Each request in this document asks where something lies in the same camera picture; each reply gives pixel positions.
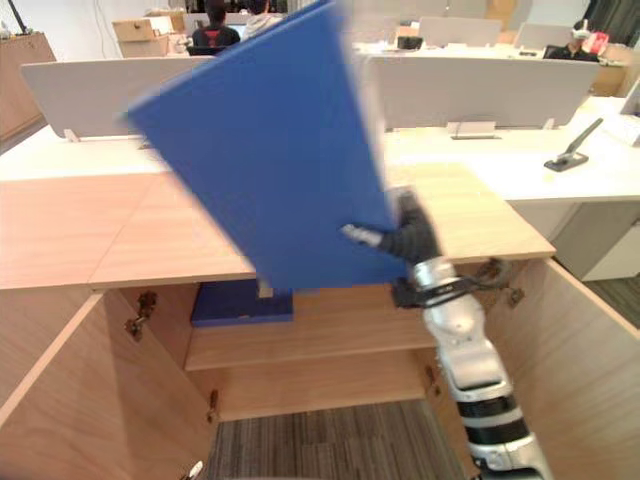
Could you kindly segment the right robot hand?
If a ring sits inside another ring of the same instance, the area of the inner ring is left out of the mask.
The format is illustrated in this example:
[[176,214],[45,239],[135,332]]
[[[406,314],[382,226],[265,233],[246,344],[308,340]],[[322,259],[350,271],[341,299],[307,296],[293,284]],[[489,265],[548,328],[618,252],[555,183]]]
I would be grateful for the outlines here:
[[399,224],[393,231],[379,231],[358,224],[345,224],[340,232],[356,244],[384,252],[410,265],[443,255],[432,221],[410,189],[392,191]]

